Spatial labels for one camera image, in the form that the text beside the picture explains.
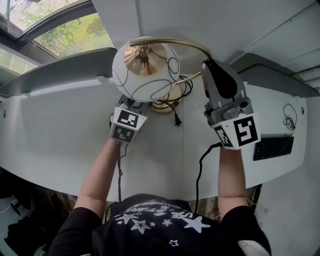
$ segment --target green foliage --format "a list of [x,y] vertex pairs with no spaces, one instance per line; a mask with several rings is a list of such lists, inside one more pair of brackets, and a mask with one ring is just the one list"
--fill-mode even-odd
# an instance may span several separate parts
[[[42,0],[37,3],[37,8],[34,9],[34,12],[22,10],[19,20],[27,27],[30,27],[45,16],[56,11],[56,9],[53,3]],[[108,45],[103,45],[103,43],[97,44],[95,42],[97,40],[95,37],[97,36],[99,40],[102,39],[102,42]],[[35,40],[59,57],[109,46],[111,43],[97,13],[62,24],[38,36]]]

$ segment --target keyboard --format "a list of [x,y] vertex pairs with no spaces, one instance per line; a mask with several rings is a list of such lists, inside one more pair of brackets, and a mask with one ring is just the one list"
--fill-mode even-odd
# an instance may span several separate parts
[[291,154],[295,137],[261,138],[255,144],[253,161],[276,158]]

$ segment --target white desk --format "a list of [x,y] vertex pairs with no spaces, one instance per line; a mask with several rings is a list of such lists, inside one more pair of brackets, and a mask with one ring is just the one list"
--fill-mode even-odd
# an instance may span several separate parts
[[[148,111],[142,133],[128,146],[127,157],[121,161],[123,198],[150,193],[170,199],[195,199],[199,159],[211,144],[218,142],[218,137],[203,115],[207,99],[201,78],[193,83],[192,94],[177,109],[181,127],[174,125],[172,113]],[[283,125],[285,103],[291,103],[298,114],[290,155],[252,161],[254,145],[242,150],[249,188],[303,164],[307,106],[305,99],[281,92],[251,85],[246,85],[246,90],[259,114],[262,134],[289,132]],[[0,103],[0,166],[32,183],[77,195],[109,136],[109,115],[120,96],[115,85],[100,85],[91,80],[36,91],[29,97],[11,97]],[[203,161],[200,198],[217,195],[218,166],[219,150],[214,149]],[[108,196],[110,201],[118,200],[117,180],[118,169]]]

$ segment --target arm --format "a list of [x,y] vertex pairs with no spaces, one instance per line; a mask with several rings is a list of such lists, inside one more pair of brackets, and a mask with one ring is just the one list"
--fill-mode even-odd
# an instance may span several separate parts
[[103,218],[119,153],[120,145],[109,138],[86,175],[74,208],[87,208]]
[[248,206],[246,178],[240,150],[220,148],[218,208],[221,220],[238,206]]

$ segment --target person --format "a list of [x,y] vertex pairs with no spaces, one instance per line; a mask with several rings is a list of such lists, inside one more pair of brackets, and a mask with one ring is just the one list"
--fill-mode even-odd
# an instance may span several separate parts
[[109,138],[49,256],[271,255],[268,239],[248,207],[240,150],[220,148],[220,224],[191,212],[185,201],[137,194],[113,204],[109,221],[102,225],[119,154],[119,143]]

